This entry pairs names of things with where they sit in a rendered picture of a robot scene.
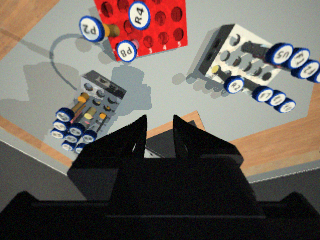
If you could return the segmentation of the white test tube rack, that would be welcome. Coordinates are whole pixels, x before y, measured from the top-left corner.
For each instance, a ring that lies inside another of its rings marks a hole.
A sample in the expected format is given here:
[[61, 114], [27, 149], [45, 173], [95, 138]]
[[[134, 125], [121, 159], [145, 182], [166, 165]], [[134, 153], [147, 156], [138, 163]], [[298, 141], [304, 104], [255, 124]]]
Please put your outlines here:
[[260, 85], [267, 85], [281, 69], [267, 65], [262, 60], [242, 52], [241, 47], [246, 41], [272, 45], [237, 24], [222, 25], [199, 71], [204, 76], [222, 83], [211, 72], [215, 65], [219, 65], [226, 72], [230, 71], [229, 74], [232, 76], [240, 75]]

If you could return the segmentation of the grey test tube rack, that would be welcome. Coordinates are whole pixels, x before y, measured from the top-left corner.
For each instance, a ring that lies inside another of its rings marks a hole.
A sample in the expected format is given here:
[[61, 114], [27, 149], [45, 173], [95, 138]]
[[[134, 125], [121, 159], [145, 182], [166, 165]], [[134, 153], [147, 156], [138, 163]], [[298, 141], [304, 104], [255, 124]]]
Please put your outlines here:
[[[122, 101], [126, 90], [92, 70], [81, 76], [73, 101], [83, 92], [89, 95], [89, 100], [85, 103], [86, 107], [82, 110], [82, 113], [84, 114], [89, 107], [94, 107], [97, 110], [88, 129], [91, 128], [101, 112], [107, 115], [107, 119], [98, 132], [98, 134], [101, 134]], [[98, 101], [100, 101], [101, 104], [96, 103]], [[107, 109], [106, 107], [108, 106], [111, 109]]]

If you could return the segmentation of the grey bench mat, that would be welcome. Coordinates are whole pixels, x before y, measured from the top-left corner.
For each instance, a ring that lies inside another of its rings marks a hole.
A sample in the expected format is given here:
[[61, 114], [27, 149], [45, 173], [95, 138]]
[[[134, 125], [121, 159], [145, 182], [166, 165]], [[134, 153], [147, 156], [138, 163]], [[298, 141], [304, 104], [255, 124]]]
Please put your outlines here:
[[60, 0], [1, 60], [0, 116], [75, 161], [51, 135], [56, 112], [73, 102], [94, 70], [126, 90], [97, 139], [147, 115], [147, 131], [198, 111], [206, 132], [227, 142], [307, 117], [314, 83], [281, 70], [266, 86], [296, 102], [279, 113], [205, 77], [199, 67], [222, 25], [237, 24], [268, 43], [291, 43], [320, 59], [320, 0], [185, 0], [187, 46], [117, 61], [109, 39], [90, 42], [80, 19], [101, 21], [94, 0]]

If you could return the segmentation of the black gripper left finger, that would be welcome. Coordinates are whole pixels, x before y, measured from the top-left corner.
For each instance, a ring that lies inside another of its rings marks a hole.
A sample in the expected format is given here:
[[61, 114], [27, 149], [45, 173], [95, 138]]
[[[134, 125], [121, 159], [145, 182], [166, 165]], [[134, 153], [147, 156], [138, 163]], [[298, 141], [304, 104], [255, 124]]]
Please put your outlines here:
[[85, 145], [77, 157], [118, 156], [119, 158], [144, 158], [146, 137], [147, 115], [143, 115], [133, 123]]

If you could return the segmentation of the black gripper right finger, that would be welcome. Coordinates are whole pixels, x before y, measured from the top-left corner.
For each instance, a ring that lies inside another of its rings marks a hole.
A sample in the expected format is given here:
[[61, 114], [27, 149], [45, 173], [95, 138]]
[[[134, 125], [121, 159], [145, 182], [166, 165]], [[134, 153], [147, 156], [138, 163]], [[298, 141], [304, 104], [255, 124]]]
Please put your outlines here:
[[173, 138], [176, 158], [231, 158], [239, 167], [244, 162], [235, 145], [187, 123], [177, 115], [173, 115]]

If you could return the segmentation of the red test tube rack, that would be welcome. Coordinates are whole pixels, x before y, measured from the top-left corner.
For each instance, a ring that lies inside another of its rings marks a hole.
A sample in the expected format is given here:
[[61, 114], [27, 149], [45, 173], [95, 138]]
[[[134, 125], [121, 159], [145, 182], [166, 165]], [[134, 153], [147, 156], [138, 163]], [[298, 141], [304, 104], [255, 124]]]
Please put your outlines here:
[[136, 0], [94, 0], [102, 23], [116, 24], [119, 27], [118, 37], [108, 37], [117, 61], [121, 61], [117, 45], [123, 40], [136, 39], [139, 42], [136, 57], [187, 46], [185, 0], [140, 0], [147, 5], [151, 14], [147, 30], [137, 30], [127, 21], [128, 9], [134, 1]]

